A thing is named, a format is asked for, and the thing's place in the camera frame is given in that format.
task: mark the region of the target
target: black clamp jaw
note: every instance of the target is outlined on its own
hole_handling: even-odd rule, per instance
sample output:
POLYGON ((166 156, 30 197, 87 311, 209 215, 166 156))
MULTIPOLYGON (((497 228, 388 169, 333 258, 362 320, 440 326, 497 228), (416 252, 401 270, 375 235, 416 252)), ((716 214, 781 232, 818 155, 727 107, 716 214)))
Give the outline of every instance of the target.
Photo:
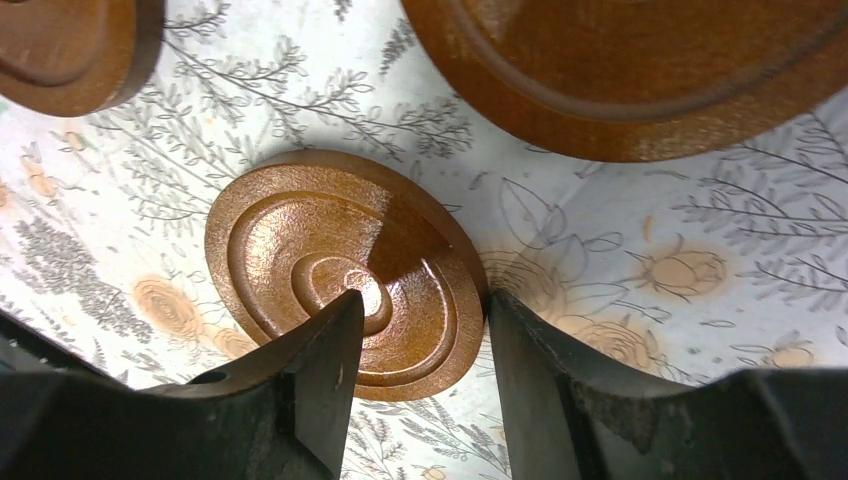
MULTIPOLYGON (((515 480, 848 478, 843 370, 693 388, 598 353, 505 292, 489 321, 515 480)), ((339 478, 363 323, 348 292, 187 385, 132 391, 4 316, 0 479, 339 478)))

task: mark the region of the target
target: printed flower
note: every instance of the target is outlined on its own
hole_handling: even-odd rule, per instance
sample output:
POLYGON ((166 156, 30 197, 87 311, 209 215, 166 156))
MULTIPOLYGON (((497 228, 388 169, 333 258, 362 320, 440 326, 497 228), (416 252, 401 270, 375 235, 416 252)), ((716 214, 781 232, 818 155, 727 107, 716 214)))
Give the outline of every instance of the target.
POLYGON ((538 314, 550 308, 560 290, 541 265, 516 252, 485 252, 480 259, 493 288, 503 288, 538 314))
POLYGON ((689 297, 706 295, 721 285, 727 277, 724 259, 712 252, 676 251, 659 260, 630 254, 642 263, 643 282, 637 288, 653 285, 686 301, 689 297))
POLYGON ((65 133, 65 143, 67 143, 69 147, 73 148, 77 152, 85 150, 85 148, 88 146, 85 137, 83 137, 77 132, 65 133))
POLYGON ((636 332, 613 322, 586 327, 575 335, 577 339, 599 352, 639 370, 653 368, 655 341, 646 341, 636 332))
POLYGON ((158 275, 149 275, 133 288, 139 308, 158 328, 173 335, 193 340, 203 324, 200 313, 186 295, 158 275))
POLYGON ((213 340, 224 355, 231 360, 243 357, 257 348, 256 343, 234 328, 223 328, 213 340))
POLYGON ((445 467, 442 465, 433 465, 432 467, 425 469, 421 476, 426 480, 445 480, 448 476, 441 470, 443 468, 445 467))
POLYGON ((730 348, 737 352, 760 355, 759 361, 744 356, 737 357, 740 362, 751 367, 801 368, 815 363, 815 355, 810 350, 812 344, 813 342, 801 338, 801 332, 792 330, 777 339, 771 348, 754 344, 737 344, 731 345, 730 348))
POLYGON ((58 193, 55 183, 44 175, 44 169, 32 155, 21 155, 21 165, 27 173, 27 182, 35 193, 42 197, 53 198, 58 193))
POLYGON ((813 352, 801 347, 790 347, 775 350, 763 358, 763 364, 775 368, 809 367, 813 364, 813 352))

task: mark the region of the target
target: orange rose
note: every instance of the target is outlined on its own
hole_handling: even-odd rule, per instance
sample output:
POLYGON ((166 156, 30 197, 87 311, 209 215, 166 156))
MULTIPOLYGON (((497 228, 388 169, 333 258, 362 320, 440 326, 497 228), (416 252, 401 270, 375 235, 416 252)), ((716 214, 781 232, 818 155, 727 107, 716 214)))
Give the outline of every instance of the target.
POLYGON ((35 190, 35 193, 42 197, 53 198, 59 192, 53 180, 44 175, 33 175, 29 177, 29 185, 35 190))
POLYGON ((434 465, 424 470, 424 473, 422 473, 421 476, 424 477, 426 480, 445 480, 448 477, 447 475, 445 475, 445 472, 441 470, 442 468, 445 467, 441 465, 434 465))
POLYGON ((645 339, 617 323, 596 323, 580 330, 575 336, 604 355, 633 368, 648 371, 653 367, 645 339))
POLYGON ((183 339, 194 339, 203 324, 194 303, 164 278, 149 275, 136 282, 133 296, 158 328, 183 339))
POLYGON ((65 134, 65 142, 69 147, 81 152, 85 150, 85 139, 77 132, 68 132, 65 134))
POLYGON ((257 348, 253 340, 233 328, 221 329, 215 334, 213 342, 221 353, 232 360, 243 357, 257 348))
POLYGON ((677 252, 659 260, 636 257, 644 267, 640 286, 650 284, 684 300, 712 292, 727 277, 724 259, 712 252, 677 252))
POLYGON ((775 350, 763 359, 763 363, 775 368, 799 368, 811 366, 814 360, 813 353, 806 348, 789 347, 775 350))
POLYGON ((514 252, 485 252, 480 260, 493 288, 502 288, 536 313, 547 311, 560 290, 539 264, 514 252))

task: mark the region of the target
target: floral paper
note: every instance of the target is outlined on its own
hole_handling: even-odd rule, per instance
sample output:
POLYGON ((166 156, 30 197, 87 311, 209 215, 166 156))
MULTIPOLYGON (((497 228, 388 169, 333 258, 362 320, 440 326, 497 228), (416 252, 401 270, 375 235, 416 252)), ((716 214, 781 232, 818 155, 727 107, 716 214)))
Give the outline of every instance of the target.
MULTIPOLYGON (((494 286, 636 368, 701 384, 848 363, 848 92, 723 151, 597 164, 481 118, 396 2, 168 9, 131 101, 57 119, 0 98, 0 306, 128 385, 255 348, 209 280, 206 213, 299 148, 407 175, 463 225, 494 286)), ((356 400, 344 478, 509 478, 494 374, 484 341, 433 398, 356 400)))

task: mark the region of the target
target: wood grain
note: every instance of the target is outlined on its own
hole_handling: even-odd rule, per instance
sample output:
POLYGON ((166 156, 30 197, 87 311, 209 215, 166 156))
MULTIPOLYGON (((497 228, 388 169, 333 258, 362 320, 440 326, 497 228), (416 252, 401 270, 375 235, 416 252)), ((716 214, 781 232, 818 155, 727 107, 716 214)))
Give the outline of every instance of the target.
POLYGON ((76 117, 116 105, 159 56, 164 0, 0 1, 0 94, 76 117))
POLYGON ((206 259, 235 319, 261 345, 356 289, 366 316, 357 396, 413 400, 456 383, 479 350, 487 292, 459 224, 363 158, 275 160, 236 179, 209 213, 206 259))
POLYGON ((769 130, 848 84, 848 0, 403 0, 448 82, 539 147, 678 158, 769 130))

